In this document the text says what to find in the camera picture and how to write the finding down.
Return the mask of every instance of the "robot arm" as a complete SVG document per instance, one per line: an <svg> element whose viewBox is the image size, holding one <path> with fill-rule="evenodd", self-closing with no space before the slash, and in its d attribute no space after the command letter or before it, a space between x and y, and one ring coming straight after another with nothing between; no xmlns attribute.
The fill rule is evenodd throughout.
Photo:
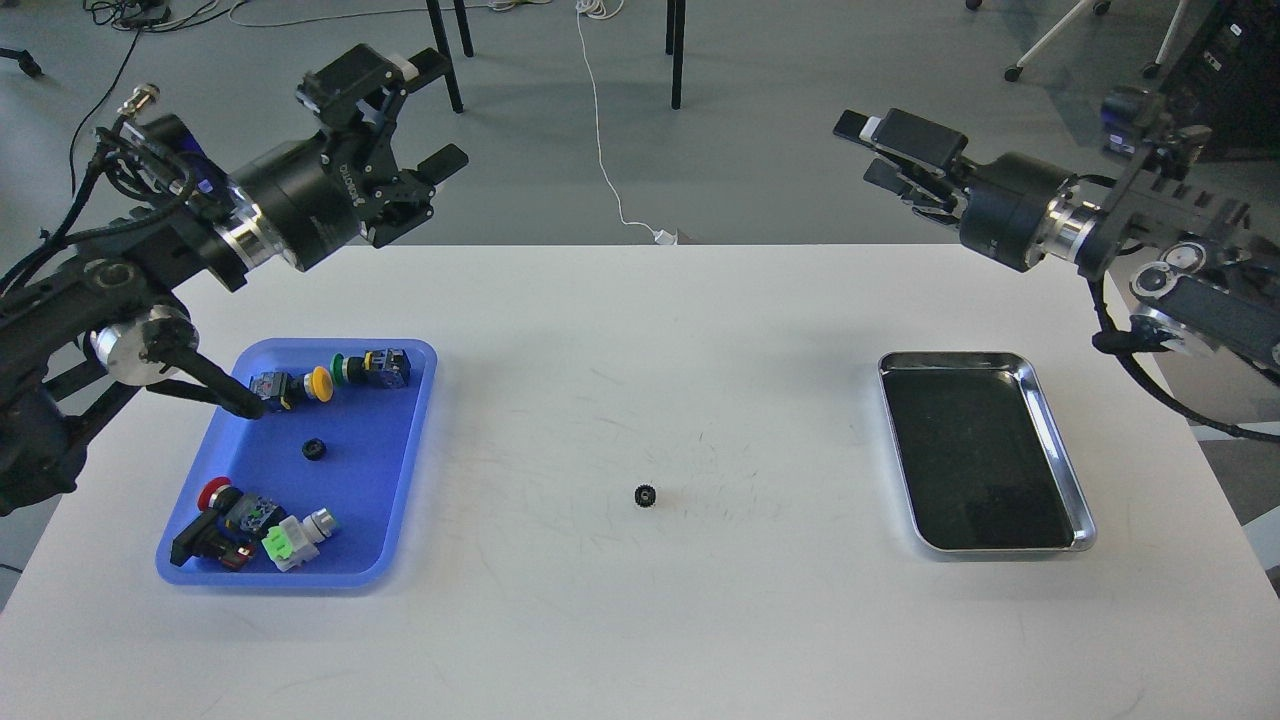
<svg viewBox="0 0 1280 720"><path fill-rule="evenodd" d="M404 99L448 68L431 49L404 60L357 45L298 86L320 131L234 173L177 117L138 123L156 94L140 87L115 124L99 129L67 219L0 279L0 516L76 489L90 441L141 387L261 416L262 401L196 351L198 334L173 290L209 270L234 291L274 255L307 270L356 236L381 247L430 219L435 186L467 156L448 145L398 169L390 138ZM146 205L72 233L100 178ZM65 250L77 254L27 284ZM84 361L46 379L50 355L68 343L81 345ZM177 370L201 384L173 379ZM114 382L86 413L58 409L106 375Z"/></svg>
<svg viewBox="0 0 1280 720"><path fill-rule="evenodd" d="M864 179L1015 270L1053 255L1097 283L1116 255L1152 250L1156 259L1129 279L1140 307L1121 333L1125 347L1107 351L1225 346L1274 378L1280 247L1249 232L1248 205L1183 182L1208 128L1175 128L1161 96L1130 88L1108 96L1103 117L1111 150L1133 156L1114 181L1016 152L979 165L963 155L964 135L896 109L883 118L846 111L835 133L879 155ZM1084 183L1107 190L1101 205L1079 199Z"/></svg>

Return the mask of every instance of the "gray floor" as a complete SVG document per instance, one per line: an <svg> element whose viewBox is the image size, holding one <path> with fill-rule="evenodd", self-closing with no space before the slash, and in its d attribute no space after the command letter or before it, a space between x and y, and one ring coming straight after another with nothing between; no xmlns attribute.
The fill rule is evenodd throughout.
<svg viewBox="0 0 1280 720"><path fill-rule="evenodd" d="M179 13L198 5L172 4ZM968 133L968 154L979 161L1016 150L1079 172L1115 173L1117 165L1096 150L1100 101L1117 83L1155 86L1138 69L1155 55L1175 4L1116 0L1107 17L1083 18L1021 82L1010 85L1001 78L1004 68L1070 0L989 0L978 13L966 12L960 0L695 1L689 5L680 111L667 106L671 60L662 51L662 0L628 0L616 19L582 24L599 81L604 159L628 219L700 242L897 242L905 223L922 220L861 181L870 158L831 135L841 110L879 114L899 106L932 118ZM1211 4L1193 3L1184 40ZM237 18L273 22L349 12L352 5L256 0ZM387 6L417 5L388 0ZM477 55L457 63L467 111L451 113L443 83L433 85L410 99L396 149L401 163L412 165L456 142L471 155L471 165L442 190L435 219L401 242L648 242L646 231L618 223L596 167L591 86L572 3L504 14L480 9L470 19ZM460 54L452 17L447 24ZM124 33L92 26L73 4L0 5L0 46L29 49L47 73L33 82L15 67L0 65L4 265L31 247L38 227L55 225L65 213L67 142L128 42ZM401 14L274 29L220 19L145 36L106 109L129 87L155 82L161 108L183 117L211 156L236 168L312 132L311 118L292 99L293 87L303 70L355 42L410 55L431 44L428 18ZM106 117L100 114L99 122ZM88 146L82 140L78 165ZM1193 177L1261 202L1276 196L1280 164L1206 165ZM128 208L102 191L83 222L101 223ZM1256 227L1277 236L1277 217L1275 206L1260 206ZM932 240L955 242L942 229ZM1027 282L1034 282L1034 272ZM1082 287L1078 297L1046 301L1088 299ZM218 328L201 325L201 332ZM1162 366L1190 404L1233 421L1280 420L1280 392L1239 363L1171 359ZM1206 443L1242 521L1280 505L1280 457L1271 450ZM24 564L51 511L31 509L0 520L0 562ZM0 571L0 598L8 597L9 575Z"/></svg>

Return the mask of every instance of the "blue tray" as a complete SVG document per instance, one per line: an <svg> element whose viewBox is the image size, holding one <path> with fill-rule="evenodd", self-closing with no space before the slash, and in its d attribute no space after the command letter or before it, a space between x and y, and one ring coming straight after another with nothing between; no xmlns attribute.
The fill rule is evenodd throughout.
<svg viewBox="0 0 1280 720"><path fill-rule="evenodd" d="M435 378L435 350L420 340L273 338L246 350L232 370L236 379L247 383L266 370L300 374L316 365L328 369L335 352L351 356L387 347L403 348L408 356L407 387L338 386L328 404L306 402L291 413L268 413L259 420L237 418L223 409L214 413L156 547L161 578L179 585L351 588L387 570L413 479ZM329 448L317 461L302 456L302 443L312 437ZM218 475L279 502L300 520L328 507L338 529L319 544L319 557L288 573L275 569L261 544L239 571L200 557L175 568L169 562L170 543L200 514L196 497Z"/></svg>

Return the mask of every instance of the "stainless steel tray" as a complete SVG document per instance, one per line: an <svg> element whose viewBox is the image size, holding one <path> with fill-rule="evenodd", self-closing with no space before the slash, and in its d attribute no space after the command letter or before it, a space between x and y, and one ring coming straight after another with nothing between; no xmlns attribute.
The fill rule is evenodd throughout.
<svg viewBox="0 0 1280 720"><path fill-rule="evenodd" d="M1009 352L892 352L881 388L931 548L1080 551L1096 528L1032 365Z"/></svg>

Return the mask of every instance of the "black equipment cabinet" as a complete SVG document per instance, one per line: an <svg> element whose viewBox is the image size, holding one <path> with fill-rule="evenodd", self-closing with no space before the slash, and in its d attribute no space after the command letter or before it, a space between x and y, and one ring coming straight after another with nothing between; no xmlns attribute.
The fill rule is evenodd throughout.
<svg viewBox="0 0 1280 720"><path fill-rule="evenodd" d="M1280 0L1220 0L1160 88L1204 160L1280 156Z"/></svg>

